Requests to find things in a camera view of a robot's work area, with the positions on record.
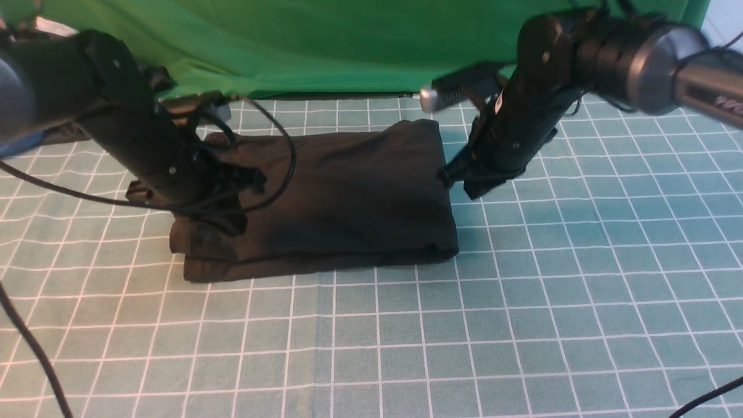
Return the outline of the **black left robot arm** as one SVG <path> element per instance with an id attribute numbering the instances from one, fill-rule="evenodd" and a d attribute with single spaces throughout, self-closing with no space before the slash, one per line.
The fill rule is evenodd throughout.
<path id="1" fill-rule="evenodd" d="M 236 145 L 215 110 L 225 102 L 216 92 L 163 106 L 127 46 L 100 31 L 2 41 L 3 148 L 71 124 L 136 178 L 124 201 L 104 203 L 174 212 L 242 235 L 248 221 L 239 193 L 263 193 L 265 175 L 222 161 L 218 146 L 196 134 L 211 122 Z"/>

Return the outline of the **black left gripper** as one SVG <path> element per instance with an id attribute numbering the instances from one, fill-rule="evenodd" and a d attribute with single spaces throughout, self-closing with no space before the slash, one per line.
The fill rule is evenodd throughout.
<path id="1" fill-rule="evenodd" d="M 256 167 L 221 161 L 155 111 L 96 111 L 87 117 L 87 133 L 149 191 L 134 201 L 162 204 L 229 235 L 245 233 L 239 193 L 265 190 L 266 177 Z"/>

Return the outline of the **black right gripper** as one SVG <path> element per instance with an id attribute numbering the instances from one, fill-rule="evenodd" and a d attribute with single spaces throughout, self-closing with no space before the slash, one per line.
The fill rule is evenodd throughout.
<path id="1" fill-rule="evenodd" d="M 449 189 L 462 182 L 471 200 L 522 175 L 557 134 L 557 124 L 581 98 L 571 83 L 547 87 L 516 68 L 498 97 L 481 108 L 467 144 L 436 172 Z"/>

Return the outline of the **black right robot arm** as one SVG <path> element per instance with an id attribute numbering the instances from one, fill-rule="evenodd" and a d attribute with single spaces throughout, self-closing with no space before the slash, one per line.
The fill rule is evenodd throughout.
<path id="1" fill-rule="evenodd" d="M 605 6 L 531 17 L 509 78 L 500 73 L 507 63 L 488 60 L 420 90 L 426 112 L 463 100 L 479 110 L 467 144 L 438 170 L 444 187 L 462 182 L 475 200 L 519 177 L 586 93 L 628 112 L 685 107 L 741 128 L 741 53 L 664 15 L 622 8 L 622 18 Z"/>

